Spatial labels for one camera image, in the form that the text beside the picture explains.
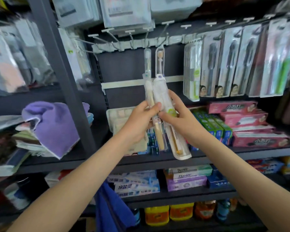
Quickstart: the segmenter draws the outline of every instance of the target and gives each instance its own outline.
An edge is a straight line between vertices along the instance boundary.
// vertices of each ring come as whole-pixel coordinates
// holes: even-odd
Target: shelf post
[[[60,84],[86,156],[89,157],[97,151],[97,145],[84,112],[50,2],[49,0],[28,0],[28,2],[45,45],[49,63]]]

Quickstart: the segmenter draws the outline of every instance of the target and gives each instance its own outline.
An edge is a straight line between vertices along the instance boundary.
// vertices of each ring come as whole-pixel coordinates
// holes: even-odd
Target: blue bottle
[[[219,222],[225,222],[230,211],[231,202],[229,199],[220,200],[217,202],[216,219]]]

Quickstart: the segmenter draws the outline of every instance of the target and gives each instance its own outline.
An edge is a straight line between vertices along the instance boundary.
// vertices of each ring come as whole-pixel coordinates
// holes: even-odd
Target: black toothbrush
[[[216,64],[216,56],[217,56],[217,46],[216,46],[216,43],[212,43],[209,46],[209,57],[208,57],[208,69],[209,69],[208,89],[207,89],[208,96],[211,95],[213,73],[214,73],[214,68]]]
[[[240,83],[240,88],[239,88],[239,94],[243,94],[244,93],[244,85],[247,83],[247,79],[248,79],[248,75],[249,75],[249,71],[248,68],[252,63],[252,59],[253,59],[253,46],[254,46],[254,38],[251,38],[249,40],[249,43],[247,45],[246,48],[246,54],[245,54],[245,58],[244,58],[244,70],[243,70],[243,75],[242,75],[242,79],[241,79],[241,83]]]
[[[230,74],[231,74],[231,70],[234,66],[234,59],[235,59],[235,48],[236,48],[236,40],[234,40],[232,42],[232,44],[230,45],[230,49],[229,49],[229,55],[228,55],[228,61],[227,61],[227,75],[226,75],[226,80],[225,80],[225,84],[224,84],[224,96],[227,96],[227,88],[229,87],[230,84]]]

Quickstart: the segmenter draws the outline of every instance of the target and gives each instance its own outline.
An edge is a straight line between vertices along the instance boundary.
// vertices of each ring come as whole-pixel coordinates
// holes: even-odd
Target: folded towel
[[[97,232],[124,232],[136,220],[121,198],[104,182],[95,195]]]
[[[83,103],[87,115],[89,104]],[[79,135],[64,103],[33,102],[22,110],[25,121],[34,121],[33,132],[40,143],[61,159],[78,142]]]

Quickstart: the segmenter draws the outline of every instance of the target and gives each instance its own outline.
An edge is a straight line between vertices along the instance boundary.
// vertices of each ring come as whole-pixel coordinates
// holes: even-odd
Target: purple towel
[[[87,115],[89,104],[83,103]],[[22,110],[25,121],[35,121],[34,134],[40,143],[61,159],[79,140],[70,110],[64,103],[33,102]]]

